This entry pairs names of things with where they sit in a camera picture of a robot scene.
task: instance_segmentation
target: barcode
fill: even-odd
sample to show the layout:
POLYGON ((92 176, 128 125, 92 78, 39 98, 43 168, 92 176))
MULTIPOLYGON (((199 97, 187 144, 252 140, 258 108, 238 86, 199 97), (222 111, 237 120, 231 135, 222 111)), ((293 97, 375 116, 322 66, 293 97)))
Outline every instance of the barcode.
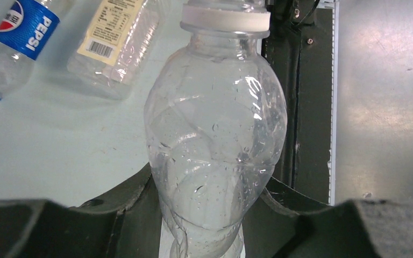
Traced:
POLYGON ((93 41, 91 42, 88 51, 103 56, 105 58, 109 58, 111 52, 113 52, 113 48, 106 46, 104 44, 100 44, 99 42, 93 41))

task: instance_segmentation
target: yellow label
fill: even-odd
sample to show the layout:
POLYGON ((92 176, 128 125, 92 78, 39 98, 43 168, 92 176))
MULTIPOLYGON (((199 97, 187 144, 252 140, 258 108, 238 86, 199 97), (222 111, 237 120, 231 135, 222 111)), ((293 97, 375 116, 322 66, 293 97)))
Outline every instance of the yellow label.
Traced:
POLYGON ((77 53, 114 66, 144 0, 102 0, 77 53))

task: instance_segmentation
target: plastic bottle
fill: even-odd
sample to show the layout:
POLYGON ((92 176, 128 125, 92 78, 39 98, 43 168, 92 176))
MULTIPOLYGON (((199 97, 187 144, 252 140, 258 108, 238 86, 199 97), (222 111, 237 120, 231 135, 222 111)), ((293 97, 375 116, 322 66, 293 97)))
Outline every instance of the plastic bottle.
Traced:
POLYGON ((102 0, 67 69, 104 97, 128 97, 169 1, 102 0))
POLYGON ((0 24, 0 100, 25 85, 74 0, 17 0, 0 24))
POLYGON ((190 43, 168 59, 149 93, 147 147, 175 237, 172 258, 239 257, 243 216, 281 155, 286 102, 257 53, 258 39, 269 35, 262 6, 190 0, 181 22, 190 43))

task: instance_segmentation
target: pepsi logo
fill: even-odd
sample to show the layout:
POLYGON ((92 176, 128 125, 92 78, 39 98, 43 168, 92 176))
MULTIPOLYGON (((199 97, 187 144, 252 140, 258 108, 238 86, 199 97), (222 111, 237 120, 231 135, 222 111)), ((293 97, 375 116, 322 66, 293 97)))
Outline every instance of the pepsi logo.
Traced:
POLYGON ((23 7, 19 1, 15 1, 0 24, 0 32, 13 31, 23 22, 23 7))

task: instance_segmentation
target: product label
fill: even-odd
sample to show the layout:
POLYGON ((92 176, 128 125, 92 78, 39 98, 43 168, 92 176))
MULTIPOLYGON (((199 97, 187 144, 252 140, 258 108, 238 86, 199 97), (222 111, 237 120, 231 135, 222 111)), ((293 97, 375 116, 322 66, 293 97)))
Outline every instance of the product label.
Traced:
POLYGON ((36 60, 58 24, 35 0, 16 0, 0 24, 0 42, 36 60))
POLYGON ((102 0, 77 53, 114 66, 144 0, 102 0))

